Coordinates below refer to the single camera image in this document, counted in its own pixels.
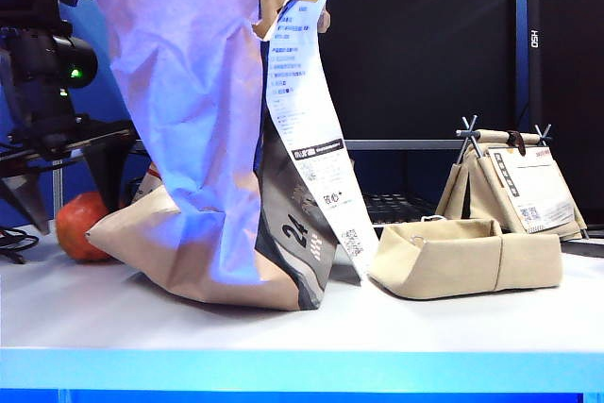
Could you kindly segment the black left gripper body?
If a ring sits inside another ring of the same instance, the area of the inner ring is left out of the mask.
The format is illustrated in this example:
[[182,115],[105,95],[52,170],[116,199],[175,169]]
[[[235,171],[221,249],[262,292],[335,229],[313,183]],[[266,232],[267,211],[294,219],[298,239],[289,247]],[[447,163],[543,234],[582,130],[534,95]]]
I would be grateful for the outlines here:
[[13,130],[9,138],[12,147],[1,154],[1,175],[17,176],[41,172],[41,167],[30,167],[32,160],[68,160],[71,153],[78,151],[84,157],[82,148],[96,137],[134,136],[138,132],[129,120],[112,122],[94,120],[87,114],[78,114],[73,127],[62,132],[43,132],[26,136]]

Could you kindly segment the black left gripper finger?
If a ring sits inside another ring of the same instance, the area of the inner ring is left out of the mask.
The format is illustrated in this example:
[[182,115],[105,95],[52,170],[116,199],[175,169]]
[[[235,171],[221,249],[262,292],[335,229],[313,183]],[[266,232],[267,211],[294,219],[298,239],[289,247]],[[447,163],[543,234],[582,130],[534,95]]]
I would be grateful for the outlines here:
[[1,196],[42,235],[49,233],[49,216],[42,200],[38,174],[2,176]]
[[135,142],[134,136],[96,137],[82,148],[96,189],[109,212],[119,209],[126,158]]

